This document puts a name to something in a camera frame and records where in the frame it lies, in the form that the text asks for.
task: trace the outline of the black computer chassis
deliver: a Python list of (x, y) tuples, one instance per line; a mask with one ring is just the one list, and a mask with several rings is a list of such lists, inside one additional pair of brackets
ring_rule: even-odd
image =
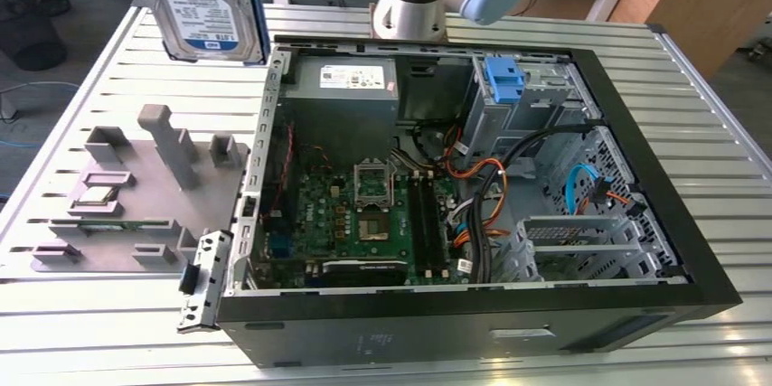
[[(364, 44), (379, 44), (385, 49), (395, 45), (369, 39), (287, 36), (277, 36), (276, 41), (319, 54), (335, 51), (339, 45), (353, 45), (357, 51)], [(441, 46), (448, 50), (521, 50), (571, 56), (689, 283), (336, 296), (311, 291), (280, 297), (224, 297), (217, 324), (252, 362), (269, 368), (609, 352), (676, 322), (705, 318), (741, 303), (595, 52), (531, 46), (399, 44), (421, 46), (427, 52)]]

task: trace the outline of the green circuit board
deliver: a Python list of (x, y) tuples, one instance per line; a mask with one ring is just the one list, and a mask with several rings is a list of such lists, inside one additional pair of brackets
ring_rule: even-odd
[[(309, 264), (337, 259), (404, 261), (411, 285), (453, 283), (455, 277), (417, 276), (413, 265), (411, 212), (407, 175), (393, 177), (393, 204), (387, 211), (355, 207), (353, 174), (307, 174), (301, 178), (295, 232), (288, 255), (273, 262), (273, 281), (280, 287), (303, 287)], [(367, 185), (368, 193), (380, 194), (377, 182)], [(437, 197), (437, 219), (444, 219), (444, 200), (453, 195), (448, 179), (432, 182)]]

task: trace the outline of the gray 3d-printed holder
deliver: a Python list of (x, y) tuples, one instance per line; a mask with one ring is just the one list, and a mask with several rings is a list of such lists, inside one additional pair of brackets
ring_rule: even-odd
[[(169, 115), (155, 105), (140, 114), (155, 140), (95, 128), (85, 143), (93, 160), (68, 215), (51, 219), (52, 239), (37, 240), (32, 251), (37, 271), (173, 272), (193, 259), (197, 238), (229, 227), (248, 148), (221, 134), (193, 142), (187, 130), (171, 128)], [(76, 205), (89, 187), (117, 193), (105, 203)]]

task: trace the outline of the wire bundle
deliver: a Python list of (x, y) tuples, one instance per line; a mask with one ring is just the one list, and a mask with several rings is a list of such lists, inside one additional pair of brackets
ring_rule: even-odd
[[(588, 133), (592, 128), (595, 128), (593, 124), (568, 124), (564, 126), (544, 128), (523, 137), (515, 143), (512, 148), (509, 148), (507, 154), (500, 160), (500, 164), (504, 168), (504, 178), (505, 169), (509, 167), (509, 164), (520, 157), (520, 155), (523, 155), (531, 146), (541, 141), (541, 139), (560, 133)], [(491, 281), (492, 256), (489, 243), (487, 242), (485, 224), (483, 223), (481, 217), (483, 195), (480, 192), (487, 192), (487, 190), (491, 188), (496, 174), (496, 172), (491, 172), (487, 175), (485, 181), (483, 182), (479, 191), (475, 193), (472, 205), (469, 206), (469, 211), (467, 212), (467, 225), (471, 234), (469, 241), (473, 245), (472, 277), (476, 279), (476, 283), (488, 283)]]

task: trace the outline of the hard drive label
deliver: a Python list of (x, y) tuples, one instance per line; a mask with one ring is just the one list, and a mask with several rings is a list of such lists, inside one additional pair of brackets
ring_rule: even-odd
[(197, 49), (232, 50), (236, 36), (233, 11), (224, 0), (167, 0), (184, 40)]
[(360, 65), (324, 65), (320, 88), (384, 89), (384, 67)]

